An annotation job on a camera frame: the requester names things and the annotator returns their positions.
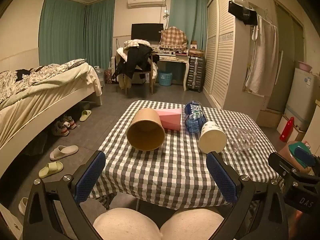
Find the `blue gripper pad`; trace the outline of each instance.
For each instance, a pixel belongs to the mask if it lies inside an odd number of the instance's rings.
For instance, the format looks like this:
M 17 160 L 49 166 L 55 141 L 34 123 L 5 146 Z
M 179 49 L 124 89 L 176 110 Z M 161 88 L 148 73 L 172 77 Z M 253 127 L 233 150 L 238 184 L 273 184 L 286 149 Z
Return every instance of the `blue gripper pad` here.
M 236 203 L 238 200 L 236 185 L 211 153 L 207 155 L 207 168 L 225 200 L 230 203 Z
M 103 152 L 100 152 L 83 174 L 79 182 L 76 184 L 76 193 L 74 199 L 77 204 L 87 200 L 105 165 L 106 156 Z
M 294 150 L 294 157 L 298 158 L 299 160 L 301 160 L 302 162 L 304 162 L 306 165 L 310 167 L 313 167 L 316 165 L 315 158 L 310 153 L 308 153 L 306 150 L 304 150 L 299 146 Z

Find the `air conditioner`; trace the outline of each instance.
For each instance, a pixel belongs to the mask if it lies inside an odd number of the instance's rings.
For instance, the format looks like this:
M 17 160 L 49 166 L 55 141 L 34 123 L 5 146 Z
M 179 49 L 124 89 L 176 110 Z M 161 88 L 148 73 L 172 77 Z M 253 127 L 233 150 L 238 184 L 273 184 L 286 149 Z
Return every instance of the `air conditioner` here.
M 128 0 L 128 6 L 130 8 L 144 7 L 144 6 L 165 6 L 165 0 Z

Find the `red bottle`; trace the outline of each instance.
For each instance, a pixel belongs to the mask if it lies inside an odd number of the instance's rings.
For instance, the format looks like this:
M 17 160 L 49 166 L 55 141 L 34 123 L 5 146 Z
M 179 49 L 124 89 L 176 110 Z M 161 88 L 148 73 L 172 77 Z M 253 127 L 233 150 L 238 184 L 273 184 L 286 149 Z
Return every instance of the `red bottle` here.
M 279 138 L 280 140 L 282 140 L 283 142 L 286 142 L 288 140 L 288 137 L 292 133 L 293 125 L 294 125 L 294 117 L 291 117 L 290 120 L 285 125 L 282 131 L 282 134 L 280 135 L 280 138 Z

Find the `checkered tablecloth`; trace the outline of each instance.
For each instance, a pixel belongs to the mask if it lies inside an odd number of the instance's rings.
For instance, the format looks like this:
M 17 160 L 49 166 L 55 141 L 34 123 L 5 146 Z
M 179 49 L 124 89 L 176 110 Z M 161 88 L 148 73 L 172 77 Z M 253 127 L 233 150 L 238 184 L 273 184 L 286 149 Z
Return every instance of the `checkered tablecloth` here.
M 180 131 L 167 130 L 163 145 L 151 152 L 133 148 L 125 132 L 135 113 L 149 108 L 184 108 L 183 105 L 139 100 L 132 103 L 100 146 L 106 154 L 106 166 L 90 197 L 103 199 L 110 193 L 125 192 L 142 200 L 171 209 L 217 206 L 225 204 L 206 167 L 206 154 L 198 148 L 199 134 L 188 133 L 184 111 Z M 253 181 L 277 179 L 268 166 L 268 156 L 274 147 L 257 124 L 247 115 L 214 108 L 204 108 L 209 121 L 215 121 L 224 131 L 238 127 L 253 131 L 257 141 L 253 148 L 233 154 L 228 148 L 222 158 L 240 175 Z

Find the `white bed frame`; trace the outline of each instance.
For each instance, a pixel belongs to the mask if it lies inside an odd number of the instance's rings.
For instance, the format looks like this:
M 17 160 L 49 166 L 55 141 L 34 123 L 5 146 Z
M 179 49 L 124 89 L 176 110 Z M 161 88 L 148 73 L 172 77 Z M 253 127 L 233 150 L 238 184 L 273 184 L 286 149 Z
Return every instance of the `white bed frame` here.
M 101 97 L 96 96 L 94 85 L 90 84 L 61 98 L 22 126 L 0 148 L 0 178 L 12 161 L 38 133 L 84 98 L 86 101 L 95 102 L 98 106 L 102 105 Z

